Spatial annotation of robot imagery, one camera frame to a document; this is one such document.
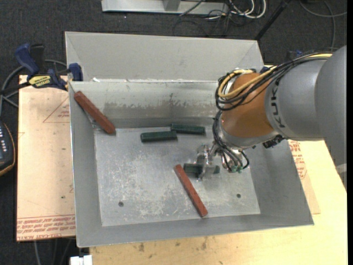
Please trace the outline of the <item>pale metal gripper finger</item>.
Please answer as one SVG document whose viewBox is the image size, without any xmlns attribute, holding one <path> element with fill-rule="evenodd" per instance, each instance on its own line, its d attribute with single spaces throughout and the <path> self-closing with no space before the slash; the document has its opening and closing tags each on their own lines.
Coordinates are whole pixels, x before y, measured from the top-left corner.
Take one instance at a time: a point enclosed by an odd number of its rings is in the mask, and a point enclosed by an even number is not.
<svg viewBox="0 0 353 265">
<path fill-rule="evenodd" d="M 196 163 L 202 165 L 209 165 L 210 164 L 210 154 L 209 154 L 209 147 L 207 145 L 201 145 L 197 149 L 197 159 Z"/>
<path fill-rule="evenodd" d="M 198 179 L 199 180 L 203 180 L 204 178 L 206 178 L 208 175 L 211 175 L 214 173 L 215 167 L 211 166 L 211 165 L 201 165 L 199 167 L 199 171 L 198 171 Z"/>
</svg>

